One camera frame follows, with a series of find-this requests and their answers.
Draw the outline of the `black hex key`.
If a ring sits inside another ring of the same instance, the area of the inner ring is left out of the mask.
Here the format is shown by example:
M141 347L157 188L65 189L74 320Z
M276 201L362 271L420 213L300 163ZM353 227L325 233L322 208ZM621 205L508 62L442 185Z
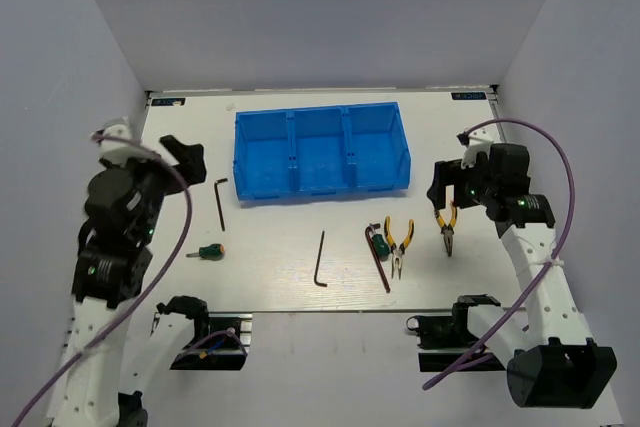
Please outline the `black hex key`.
M317 287L321 287L321 288L327 288L328 284L321 282L318 278L319 275L319 269L320 269L320 263L321 263L321 259L322 259L322 253L323 253L323 247L324 247L324 240L325 240L325 235L326 235L326 231L323 230L321 232L320 235L320 241L319 241L319 247L318 247L318 252L317 252L317 257L316 257L316 263L315 263L315 268L314 268L314 276L313 276L313 282Z
M217 212L219 217L220 228L222 232L226 231L226 224L225 224L224 212L222 208L222 202L221 202L221 196L220 196L219 190L220 190L220 185L227 183L228 180L229 180L228 178L223 177L214 181L214 195L216 200L216 207L217 207Z

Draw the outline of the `green orange stubby screwdriver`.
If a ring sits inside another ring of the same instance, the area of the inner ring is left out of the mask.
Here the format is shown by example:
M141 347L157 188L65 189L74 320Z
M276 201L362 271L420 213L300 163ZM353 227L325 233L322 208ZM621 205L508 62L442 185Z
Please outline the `green orange stubby screwdriver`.
M213 243L200 247L197 252L188 253L187 258L198 258L202 260L217 261L224 257L225 249L220 243Z

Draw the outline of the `copper red hex key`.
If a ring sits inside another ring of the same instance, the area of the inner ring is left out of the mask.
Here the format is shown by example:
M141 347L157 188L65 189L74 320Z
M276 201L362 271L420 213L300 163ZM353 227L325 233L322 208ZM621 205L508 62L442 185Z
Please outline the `copper red hex key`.
M373 257L374 260L374 264L376 266L376 270L379 274L379 277L381 279L383 288L385 290L385 292L387 294L389 294L391 292L391 288L390 288L390 284L388 282L386 273L384 271L384 268L382 266L382 263L380 261L380 258L376 252L376 249L374 247L374 243L373 243L373 235L376 233L376 230L380 227L379 224L369 224L365 229L364 229L364 235L365 235L365 239L367 242L367 245L369 247L370 253Z

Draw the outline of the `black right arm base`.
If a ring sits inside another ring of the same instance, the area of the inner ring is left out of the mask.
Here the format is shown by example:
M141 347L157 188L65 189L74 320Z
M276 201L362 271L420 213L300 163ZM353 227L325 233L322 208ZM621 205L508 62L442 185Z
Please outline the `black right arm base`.
M414 315L407 319L406 330L418 341L418 362L422 373L439 373L455 360L457 354L470 348L477 338L467 329L470 307L497 306L494 297L463 295L453 304L448 314Z

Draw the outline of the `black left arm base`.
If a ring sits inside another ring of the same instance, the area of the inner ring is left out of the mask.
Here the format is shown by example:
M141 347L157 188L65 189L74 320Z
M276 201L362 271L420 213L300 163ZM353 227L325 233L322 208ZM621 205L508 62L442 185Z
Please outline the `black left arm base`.
M251 314L222 314L209 310L197 297L174 296L156 305L152 332L160 323L184 318L192 338L171 363L175 371L240 371L245 364L252 334Z

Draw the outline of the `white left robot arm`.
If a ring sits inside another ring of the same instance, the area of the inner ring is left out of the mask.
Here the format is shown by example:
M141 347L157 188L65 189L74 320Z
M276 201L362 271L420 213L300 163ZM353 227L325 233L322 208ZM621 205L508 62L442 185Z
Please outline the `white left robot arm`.
M87 216L78 240L72 282L74 325L64 398L56 426L115 426L139 409L136 394L120 394L122 360L130 317L158 284L144 276L148 248L164 199L188 194L205 181L204 148L172 135L160 144L170 165L156 152L123 136L99 131L101 170L89 181Z

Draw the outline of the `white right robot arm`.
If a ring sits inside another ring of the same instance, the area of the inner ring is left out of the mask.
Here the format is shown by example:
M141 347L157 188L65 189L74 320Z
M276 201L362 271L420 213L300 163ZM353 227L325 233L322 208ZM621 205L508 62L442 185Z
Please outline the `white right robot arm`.
M546 197L530 191L529 164L526 147L493 143L469 158L434 166L429 200L441 208L451 189L456 207L484 207L521 294L508 310L488 295L459 298L451 331L470 347L423 388L435 387L487 348L505 368L517 406L590 409L613 376L617 359L612 348L596 343L576 308L559 258L555 217Z

